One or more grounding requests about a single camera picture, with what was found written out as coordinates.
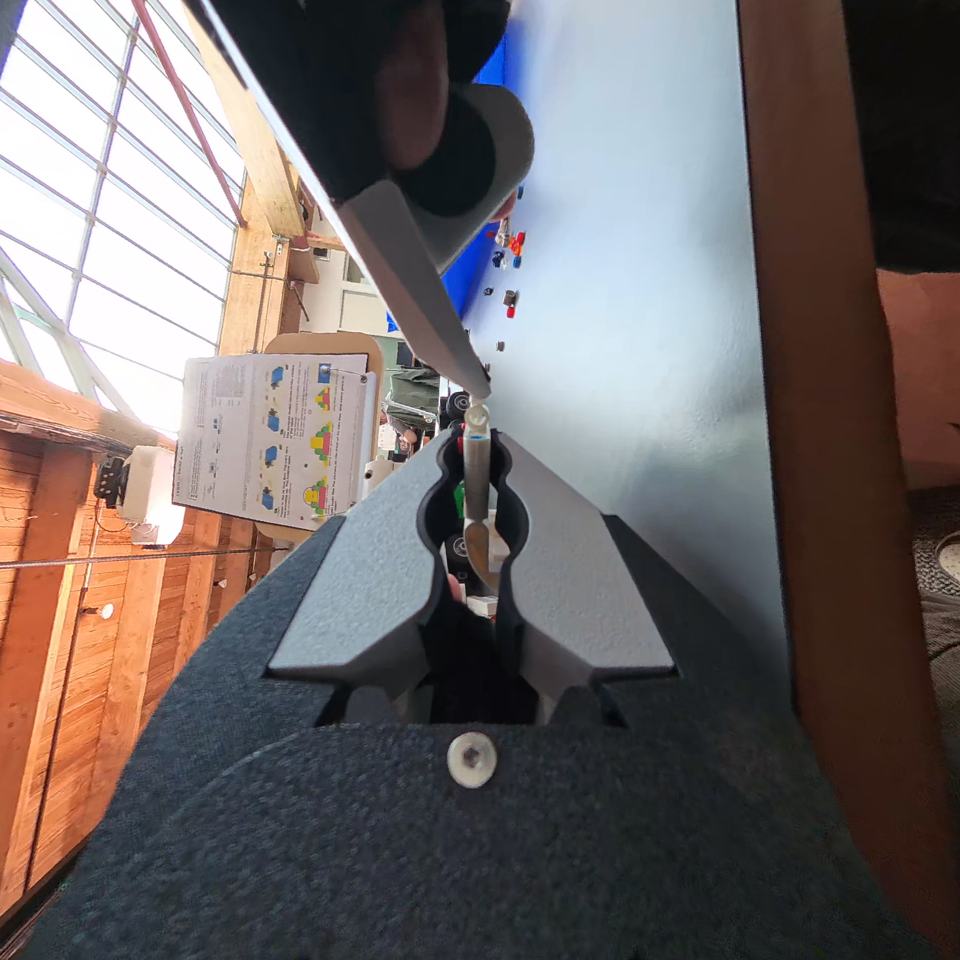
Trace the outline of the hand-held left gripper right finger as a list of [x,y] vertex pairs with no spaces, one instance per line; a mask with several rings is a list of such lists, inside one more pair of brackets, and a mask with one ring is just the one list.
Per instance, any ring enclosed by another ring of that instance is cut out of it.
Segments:
[[675,661],[594,504],[507,434],[494,434],[500,571],[496,642],[541,698],[668,676]]

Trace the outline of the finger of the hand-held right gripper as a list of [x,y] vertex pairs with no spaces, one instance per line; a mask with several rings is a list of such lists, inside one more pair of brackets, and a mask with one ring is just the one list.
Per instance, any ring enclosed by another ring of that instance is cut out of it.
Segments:
[[490,379],[400,188],[383,179],[340,204],[340,235],[412,352],[475,398],[486,399]]

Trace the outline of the instruction sheet on wooden board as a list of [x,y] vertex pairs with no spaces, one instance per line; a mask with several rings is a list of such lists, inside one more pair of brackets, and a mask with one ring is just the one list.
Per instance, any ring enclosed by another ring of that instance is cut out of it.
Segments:
[[382,350],[369,334],[354,331],[298,332],[278,334],[266,344],[263,354],[366,355],[366,376],[375,380],[367,388],[362,433],[362,458],[358,461],[358,499],[365,482],[366,464],[376,459],[382,388],[385,385],[385,362]]

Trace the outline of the white lego beam with pins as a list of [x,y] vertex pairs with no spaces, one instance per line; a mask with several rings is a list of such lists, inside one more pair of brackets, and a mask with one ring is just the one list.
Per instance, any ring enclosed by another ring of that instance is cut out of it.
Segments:
[[488,595],[499,594],[499,573],[490,566],[489,493],[491,481],[490,413],[475,396],[463,419],[463,539],[471,568]]

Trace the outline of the white wall box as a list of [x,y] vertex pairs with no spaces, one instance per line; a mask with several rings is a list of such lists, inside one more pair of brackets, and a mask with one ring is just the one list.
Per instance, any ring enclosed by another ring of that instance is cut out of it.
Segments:
[[186,508],[173,502],[174,467],[174,452],[146,445],[101,462],[93,496],[125,522],[134,546],[165,550],[181,534]]

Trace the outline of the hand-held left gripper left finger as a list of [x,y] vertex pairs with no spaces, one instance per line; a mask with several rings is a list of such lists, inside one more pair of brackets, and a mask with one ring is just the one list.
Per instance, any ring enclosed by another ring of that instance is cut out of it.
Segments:
[[398,698],[427,676],[424,634],[455,615],[441,556],[458,520],[453,431],[429,443],[342,521],[269,662],[269,674]]

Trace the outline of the person's right hand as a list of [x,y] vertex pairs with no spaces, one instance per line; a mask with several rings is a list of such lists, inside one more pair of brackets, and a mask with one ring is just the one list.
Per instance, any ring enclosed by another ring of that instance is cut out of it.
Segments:
[[408,172],[438,149],[450,96],[443,2],[407,10],[394,30],[374,79],[378,136],[386,162]]

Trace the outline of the printed instruction sheet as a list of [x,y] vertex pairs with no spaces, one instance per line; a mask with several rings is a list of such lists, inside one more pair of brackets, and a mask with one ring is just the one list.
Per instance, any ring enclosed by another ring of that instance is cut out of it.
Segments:
[[378,374],[364,354],[189,360],[173,502],[313,532],[358,502],[373,459]]

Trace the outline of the white and green lego truck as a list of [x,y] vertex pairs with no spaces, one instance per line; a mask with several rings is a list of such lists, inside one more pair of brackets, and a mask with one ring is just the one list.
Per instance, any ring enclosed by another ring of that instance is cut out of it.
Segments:
[[453,510],[456,516],[455,520],[445,520],[445,539],[439,554],[454,599],[475,616],[495,624],[498,619],[498,586],[490,586],[474,569],[466,537],[469,522],[466,517],[463,442],[466,414],[471,404],[470,395],[465,390],[450,389],[439,400],[439,426],[449,433],[450,443],[443,446],[438,461],[442,466],[450,467],[446,477],[449,484],[445,491],[449,504],[446,510]]

